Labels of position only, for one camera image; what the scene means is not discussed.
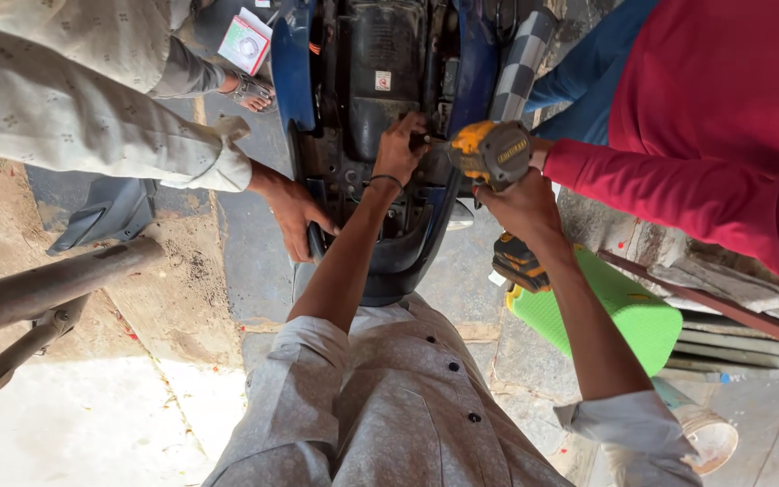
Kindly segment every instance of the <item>green plastic container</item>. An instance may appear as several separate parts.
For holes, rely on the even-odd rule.
[[[630,345],[649,376],[665,366],[681,332],[681,313],[624,276],[588,249],[577,247],[576,259],[594,294]],[[557,309],[555,293],[530,293],[519,286],[506,303],[515,316],[571,357],[567,331]]]

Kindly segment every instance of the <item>scooter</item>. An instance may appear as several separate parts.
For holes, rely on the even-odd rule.
[[[297,181],[337,224],[357,208],[381,133],[400,115],[425,113],[429,133],[442,138],[490,118],[490,107],[521,115],[504,96],[518,77],[504,71],[497,83],[502,54],[508,68],[521,62],[513,58],[519,37],[496,28],[492,13],[484,0],[283,0],[271,39],[281,123]],[[540,28],[538,58],[526,60],[535,70],[555,25],[554,16],[544,18],[550,27]],[[520,30],[515,19],[513,29]],[[423,156],[384,217],[363,306],[414,291],[460,194],[471,194],[471,181],[446,154]],[[319,262],[333,237],[317,225],[308,237]]]

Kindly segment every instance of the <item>yellow power drill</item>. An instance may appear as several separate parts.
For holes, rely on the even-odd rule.
[[[517,121],[469,125],[449,141],[447,152],[450,162],[475,184],[487,184],[495,192],[522,179],[532,157],[530,135]],[[531,293],[551,289],[536,256],[509,232],[495,241],[492,268]]]

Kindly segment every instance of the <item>warning sticker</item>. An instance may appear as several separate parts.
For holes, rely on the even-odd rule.
[[[389,71],[375,71],[375,89],[377,91],[390,91],[392,88],[392,73]]]

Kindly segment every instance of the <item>blue jeans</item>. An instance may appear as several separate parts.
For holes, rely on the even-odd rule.
[[[525,113],[572,101],[566,110],[534,127],[531,134],[572,138],[601,146],[609,142],[609,109],[633,41],[658,0],[624,0],[603,17],[563,61],[536,80]]]

